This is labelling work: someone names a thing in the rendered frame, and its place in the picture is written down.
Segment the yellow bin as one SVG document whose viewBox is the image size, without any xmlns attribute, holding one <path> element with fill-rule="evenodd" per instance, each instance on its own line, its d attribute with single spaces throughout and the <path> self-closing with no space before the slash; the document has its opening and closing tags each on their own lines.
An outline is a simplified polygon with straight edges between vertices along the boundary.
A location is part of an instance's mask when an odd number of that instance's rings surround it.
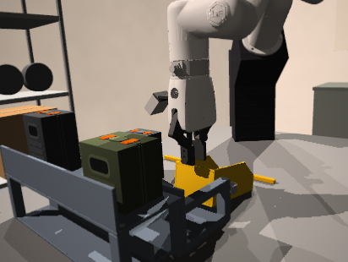
<svg viewBox="0 0 348 262">
<path fill-rule="evenodd" d="M 176 161 L 175 187 L 184 189 L 185 197 L 212 183 L 220 177 L 230 178 L 237 184 L 237 192 L 231 195 L 236 198 L 253 190 L 253 174 L 245 162 L 219 168 L 207 155 L 205 161 L 195 159 L 195 165 L 189 166 Z M 216 196 L 202 203 L 209 207 L 217 206 Z"/>
</svg>

